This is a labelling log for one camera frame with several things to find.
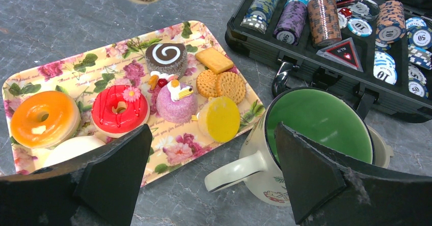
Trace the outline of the white glazed donut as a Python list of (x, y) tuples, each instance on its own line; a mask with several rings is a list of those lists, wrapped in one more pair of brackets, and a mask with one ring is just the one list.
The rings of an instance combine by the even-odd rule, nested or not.
[(43, 167), (61, 163), (104, 145), (105, 142), (95, 136), (78, 136), (70, 138), (52, 150), (45, 160)]

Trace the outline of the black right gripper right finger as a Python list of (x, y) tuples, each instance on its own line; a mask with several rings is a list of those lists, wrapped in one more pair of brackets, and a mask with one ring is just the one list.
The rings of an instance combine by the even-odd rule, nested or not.
[(298, 225), (431, 225), (431, 177), (368, 164), (279, 123), (275, 139)]

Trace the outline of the orange glazed donut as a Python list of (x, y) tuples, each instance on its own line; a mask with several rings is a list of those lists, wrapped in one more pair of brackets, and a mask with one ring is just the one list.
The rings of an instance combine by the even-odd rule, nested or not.
[(18, 106), (10, 122), (10, 131), (19, 144), (39, 149), (71, 138), (79, 124), (79, 109), (69, 95), (45, 91), (27, 98)]

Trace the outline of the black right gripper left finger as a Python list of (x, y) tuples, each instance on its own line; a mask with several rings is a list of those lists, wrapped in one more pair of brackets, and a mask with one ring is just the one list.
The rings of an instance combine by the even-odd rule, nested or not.
[(1, 225), (130, 225), (151, 142), (143, 125), (70, 160), (1, 177)]

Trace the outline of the red glazed donut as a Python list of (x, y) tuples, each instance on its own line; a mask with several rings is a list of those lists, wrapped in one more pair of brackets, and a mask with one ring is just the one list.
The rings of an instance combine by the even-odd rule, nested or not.
[(145, 124), (150, 116), (146, 97), (137, 87), (114, 85), (98, 94), (91, 110), (96, 129), (119, 138)]

